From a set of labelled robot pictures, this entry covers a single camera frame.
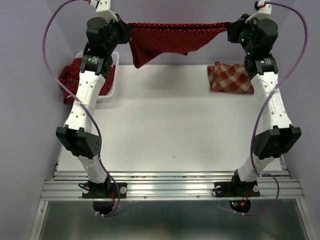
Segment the red polka dot skirt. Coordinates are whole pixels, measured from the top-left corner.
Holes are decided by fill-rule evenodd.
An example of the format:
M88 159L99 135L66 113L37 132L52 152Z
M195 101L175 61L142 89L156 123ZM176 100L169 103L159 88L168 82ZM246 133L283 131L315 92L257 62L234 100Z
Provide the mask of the red polka dot skirt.
M229 24L132 22L129 46L133 65L139 69L163 53L186 56L198 51L218 34L226 32Z
M72 61L71 64L65 66L60 73L58 80L65 86L67 87L73 94L75 90L77 89L76 87L73 86L73 81L78 81L79 78L79 72L80 72L80 65L82 62L82 58L77 58Z

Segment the red plaid skirt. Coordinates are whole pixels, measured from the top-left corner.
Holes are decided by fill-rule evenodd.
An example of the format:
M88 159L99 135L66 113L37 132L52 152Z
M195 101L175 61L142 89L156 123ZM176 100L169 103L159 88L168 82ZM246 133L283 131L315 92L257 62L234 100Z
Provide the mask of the red plaid skirt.
M212 92L253 95L254 88L243 64L226 64L216 61L206 67Z

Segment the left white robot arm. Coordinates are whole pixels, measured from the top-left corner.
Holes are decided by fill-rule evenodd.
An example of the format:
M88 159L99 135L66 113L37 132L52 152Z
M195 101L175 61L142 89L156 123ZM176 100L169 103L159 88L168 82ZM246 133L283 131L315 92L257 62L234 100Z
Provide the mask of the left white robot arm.
M88 180L80 184L83 198L105 198L111 193L111 177L101 163L102 136L92 127L97 99L113 64L112 53L131 39L132 28L117 14L115 19L94 17L87 21L87 43L79 67L79 83L71 112L56 136L84 167Z

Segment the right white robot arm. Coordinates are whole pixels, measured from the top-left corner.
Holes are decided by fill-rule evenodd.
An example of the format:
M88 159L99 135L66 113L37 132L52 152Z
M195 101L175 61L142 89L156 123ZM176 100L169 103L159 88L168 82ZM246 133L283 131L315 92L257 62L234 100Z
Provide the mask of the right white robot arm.
M228 41L240 44L246 54L244 68L248 73L261 110L254 125L262 131L251 138L250 155L231 181L215 182L216 197L258 197L258 177L268 164L287 153L302 135L287 115L278 88L279 69L271 54L278 37L278 25L271 19L243 14L227 27Z

